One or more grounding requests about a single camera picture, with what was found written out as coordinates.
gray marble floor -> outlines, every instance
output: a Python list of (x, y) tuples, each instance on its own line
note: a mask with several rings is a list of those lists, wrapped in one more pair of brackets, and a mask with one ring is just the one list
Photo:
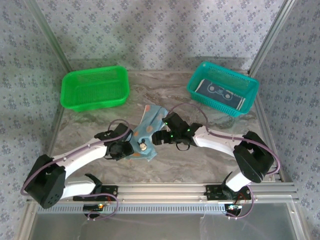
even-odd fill
[[(201, 105), (190, 98), (186, 86), (190, 73), (129, 73), (130, 96), (122, 106), (74, 112), (65, 109), (53, 155), (62, 154), (89, 141), (96, 133), (106, 131), (114, 119), (125, 119), (134, 129), (141, 120), (146, 104), (170, 109), (176, 104), (195, 103), (207, 114), (210, 127), (226, 133), (245, 134), (254, 131), (261, 136), (255, 109), (238, 118)], [(177, 112), (185, 121), (205, 123), (204, 117), (192, 106), (184, 105)], [(179, 183), (221, 182), (237, 166), (236, 161), (213, 149), (191, 147), (178, 151), (175, 145), (156, 146), (157, 156), (120, 161), (104, 158), (93, 161), (73, 174), (91, 173), (103, 183)]]

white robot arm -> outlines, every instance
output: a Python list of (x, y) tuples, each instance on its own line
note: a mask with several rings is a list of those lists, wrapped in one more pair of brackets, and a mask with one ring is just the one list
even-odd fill
[[(201, 124), (188, 125), (174, 112), (163, 118), (163, 121), (170, 131), (155, 132), (152, 135), (154, 145), (164, 143), (176, 144), (178, 147), (178, 144), (185, 144), (188, 145), (188, 149), (190, 146), (205, 147), (226, 153), (236, 159), (239, 168), (231, 172), (221, 184), (219, 194), (223, 194), (226, 199), (237, 197), (237, 192), (250, 182), (260, 183), (274, 162), (273, 157), (262, 148), (236, 140), (247, 138), (264, 144), (254, 132), (249, 131), (242, 136), (209, 130), (216, 135), (230, 138), (225, 139), (209, 134), (206, 127)], [(29, 178), (32, 180), (26, 185), (25, 191), (45, 209), (63, 198), (100, 193), (97, 191), (102, 183), (93, 175), (86, 174), (81, 178), (69, 176), (96, 159), (110, 156), (110, 159), (120, 160), (133, 154), (133, 148), (128, 141), (133, 132), (130, 130), (124, 134), (127, 130), (128, 127), (120, 123), (114, 131), (98, 133), (89, 142), (74, 150), (54, 157), (40, 156), (27, 177), (26, 181), (29, 181)], [(36, 171), (54, 161), (56, 163), (35, 176)]]

cyan plastic basket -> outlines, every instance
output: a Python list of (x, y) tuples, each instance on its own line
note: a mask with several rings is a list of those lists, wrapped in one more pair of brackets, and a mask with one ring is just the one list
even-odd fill
[[(208, 79), (226, 90), (244, 97), (245, 101), (241, 109), (236, 110), (233, 107), (195, 92), (202, 79)], [(204, 61), (197, 67), (186, 89), (191, 93), (193, 100), (229, 114), (232, 117), (238, 117), (241, 114), (247, 114), (254, 104), (259, 89), (259, 82), (238, 72)]]

acrylic wall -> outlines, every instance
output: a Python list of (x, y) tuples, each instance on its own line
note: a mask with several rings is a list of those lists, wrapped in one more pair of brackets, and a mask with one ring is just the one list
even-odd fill
[(298, 0), (254, 76), (282, 168), (320, 239), (320, 2)]
[(74, 70), (248, 70), (283, 0), (38, 0)]
[(22, 183), (52, 138), (66, 73), (23, 1), (0, 8), (0, 239), (9, 240), (26, 200)]

plastic basket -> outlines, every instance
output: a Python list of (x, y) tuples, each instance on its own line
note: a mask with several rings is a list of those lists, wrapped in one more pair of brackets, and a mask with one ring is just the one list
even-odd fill
[[(195, 90), (202, 79), (208, 79), (213, 83), (245, 98), (240, 110), (213, 100), (207, 96), (201, 95)], [(191, 98), (205, 104), (211, 108), (217, 109), (232, 117), (238, 117), (241, 114), (247, 114), (254, 104), (259, 82), (251, 77), (234, 72), (222, 66), (204, 61), (196, 69), (191, 77), (186, 89), (191, 93)]]
[(128, 72), (123, 66), (73, 71), (64, 76), (61, 105), (82, 112), (122, 105), (129, 96)]

